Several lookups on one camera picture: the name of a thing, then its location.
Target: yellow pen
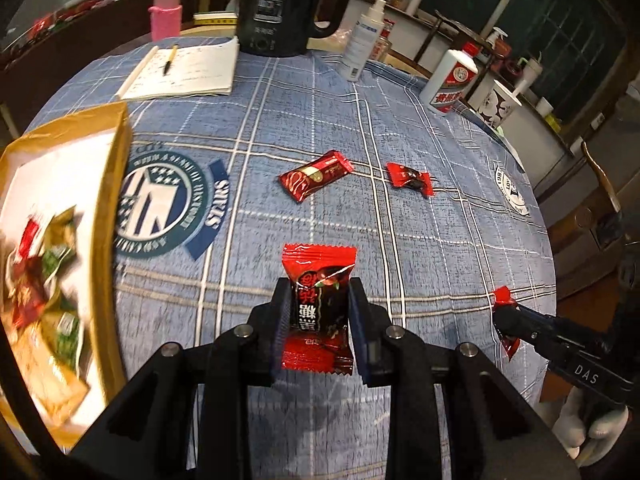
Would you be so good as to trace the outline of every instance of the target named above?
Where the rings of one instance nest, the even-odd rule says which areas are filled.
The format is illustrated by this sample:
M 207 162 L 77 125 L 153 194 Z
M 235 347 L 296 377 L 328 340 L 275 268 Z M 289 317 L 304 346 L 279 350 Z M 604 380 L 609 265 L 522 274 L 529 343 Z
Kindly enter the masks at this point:
M 169 54 L 169 59 L 164 64 L 164 69 L 162 70 L 162 75 L 166 75 L 166 73 L 169 72 L 169 67 L 171 66 L 171 62 L 174 60 L 175 53 L 176 53 L 177 50 L 178 50 L 178 46 L 174 45 L 174 47 L 171 49 L 171 53 Z

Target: power outlet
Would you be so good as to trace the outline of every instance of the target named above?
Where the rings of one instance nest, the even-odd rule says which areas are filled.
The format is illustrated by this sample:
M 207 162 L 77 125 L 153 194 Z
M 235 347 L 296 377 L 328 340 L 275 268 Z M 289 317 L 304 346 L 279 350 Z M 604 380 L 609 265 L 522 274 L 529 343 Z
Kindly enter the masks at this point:
M 604 114 L 600 112 L 599 114 L 596 115 L 596 118 L 593 121 L 591 121 L 591 127 L 594 130 L 597 130 L 603 122 L 604 122 Z

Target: black pitcher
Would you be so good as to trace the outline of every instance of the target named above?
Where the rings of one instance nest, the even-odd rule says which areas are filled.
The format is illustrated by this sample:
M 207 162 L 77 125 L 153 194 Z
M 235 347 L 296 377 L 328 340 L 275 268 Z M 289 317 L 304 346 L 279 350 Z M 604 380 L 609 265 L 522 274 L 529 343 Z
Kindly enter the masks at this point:
M 329 25 L 318 27 L 320 0 L 240 0 L 236 34 L 240 50 L 259 56 L 302 54 L 309 38 L 326 38 L 342 21 L 349 0 L 337 0 Z

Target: notebook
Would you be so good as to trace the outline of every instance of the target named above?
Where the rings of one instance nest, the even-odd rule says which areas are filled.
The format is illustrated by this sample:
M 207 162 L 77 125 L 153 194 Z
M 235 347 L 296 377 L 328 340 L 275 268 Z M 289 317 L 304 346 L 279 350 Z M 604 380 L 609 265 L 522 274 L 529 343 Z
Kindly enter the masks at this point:
M 116 95 L 124 100 L 202 94 L 231 94 L 238 59 L 238 38 L 217 45 L 178 48 L 163 75 L 170 48 L 153 47 Z

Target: round table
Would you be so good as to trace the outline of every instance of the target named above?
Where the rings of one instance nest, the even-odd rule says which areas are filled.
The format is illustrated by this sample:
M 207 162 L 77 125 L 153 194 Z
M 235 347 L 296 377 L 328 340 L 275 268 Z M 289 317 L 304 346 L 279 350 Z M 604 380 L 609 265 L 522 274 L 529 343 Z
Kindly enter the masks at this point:
M 176 41 L 225 40 L 159 44 Z M 150 48 L 92 62 L 31 128 L 115 100 Z M 352 84 L 335 71 L 338 62 L 318 51 L 285 59 L 240 53 L 231 95 L 129 103 L 134 137 L 113 277 L 126 375 L 166 341 L 204 344 L 245 322 L 284 275 L 285 243 L 349 245 L 358 250 L 352 276 L 394 323 L 448 348 L 475 342 L 534 402 L 544 359 L 524 347 L 508 362 L 491 322 L 492 292 L 501 285 L 519 302 L 555 313 L 551 250 L 526 174 L 487 128 L 423 107 L 424 79 L 371 63 Z M 277 176 L 334 149 L 353 174 L 292 200 Z M 435 196 L 392 187 L 387 162 L 427 171 Z M 222 222 L 212 230 L 207 219 L 222 181 L 228 200 L 218 200 Z M 161 188 L 164 198 L 153 199 Z M 198 192 L 185 198 L 187 188 Z M 149 197 L 144 214 L 133 211 L 133 202 Z M 153 244 L 133 250 L 140 241 Z M 389 405 L 388 388 L 367 390 L 356 374 L 287 371 L 269 390 L 252 388 L 254 474 L 382 475 Z

